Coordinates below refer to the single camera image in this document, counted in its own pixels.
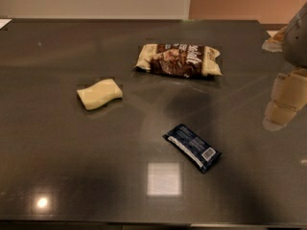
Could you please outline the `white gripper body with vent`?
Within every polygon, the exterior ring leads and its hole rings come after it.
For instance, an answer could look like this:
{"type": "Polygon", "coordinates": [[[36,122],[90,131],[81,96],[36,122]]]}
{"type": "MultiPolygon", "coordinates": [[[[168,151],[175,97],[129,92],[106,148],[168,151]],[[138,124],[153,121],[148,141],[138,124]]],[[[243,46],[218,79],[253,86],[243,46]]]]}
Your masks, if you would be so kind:
{"type": "Polygon", "coordinates": [[[287,25],[283,56],[294,66],[307,67],[307,2],[287,25]]]}

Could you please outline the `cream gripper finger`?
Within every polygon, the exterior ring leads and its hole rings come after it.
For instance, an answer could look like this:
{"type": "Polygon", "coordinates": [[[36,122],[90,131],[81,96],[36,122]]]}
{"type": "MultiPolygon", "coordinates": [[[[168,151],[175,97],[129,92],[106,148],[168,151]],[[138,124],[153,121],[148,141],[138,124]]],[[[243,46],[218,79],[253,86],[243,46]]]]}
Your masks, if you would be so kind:
{"type": "Polygon", "coordinates": [[[282,52],[286,29],[287,27],[283,27],[279,31],[274,32],[272,36],[262,44],[262,49],[272,53],[282,52]]]}
{"type": "Polygon", "coordinates": [[[278,74],[272,88],[263,127],[278,131],[285,127],[307,104],[307,69],[295,68],[288,74],[278,74]]]}

